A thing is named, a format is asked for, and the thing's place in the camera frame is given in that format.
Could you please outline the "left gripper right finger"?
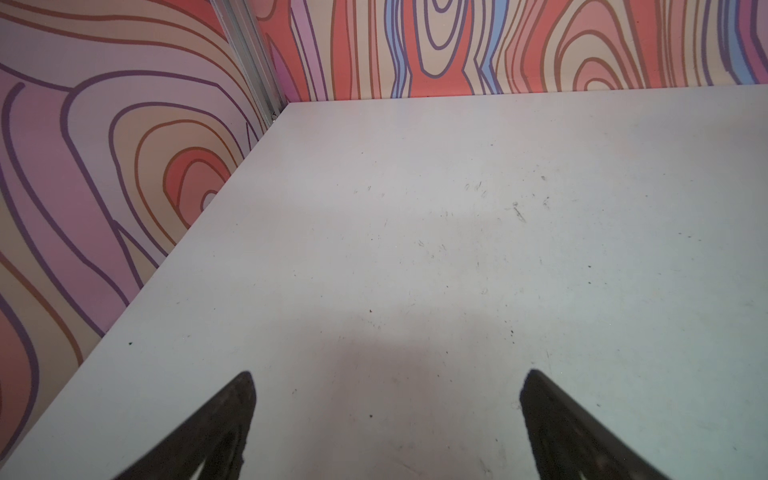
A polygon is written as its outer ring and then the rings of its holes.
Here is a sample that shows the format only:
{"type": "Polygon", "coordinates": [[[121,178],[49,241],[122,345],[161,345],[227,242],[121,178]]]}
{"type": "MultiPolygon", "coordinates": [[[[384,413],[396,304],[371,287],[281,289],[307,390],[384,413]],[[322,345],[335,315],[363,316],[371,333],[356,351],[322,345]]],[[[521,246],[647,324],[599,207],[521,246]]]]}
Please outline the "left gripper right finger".
{"type": "Polygon", "coordinates": [[[541,479],[666,477],[543,372],[528,372],[519,401],[541,479]]]}

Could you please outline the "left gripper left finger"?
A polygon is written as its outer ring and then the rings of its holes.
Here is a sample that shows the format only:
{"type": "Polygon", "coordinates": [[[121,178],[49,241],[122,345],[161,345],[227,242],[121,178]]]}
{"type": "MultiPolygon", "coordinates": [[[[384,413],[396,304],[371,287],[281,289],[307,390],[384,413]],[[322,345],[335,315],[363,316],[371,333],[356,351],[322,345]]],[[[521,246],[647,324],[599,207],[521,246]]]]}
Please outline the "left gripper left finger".
{"type": "Polygon", "coordinates": [[[119,479],[237,479],[244,465],[257,392],[242,371],[119,479]]]}

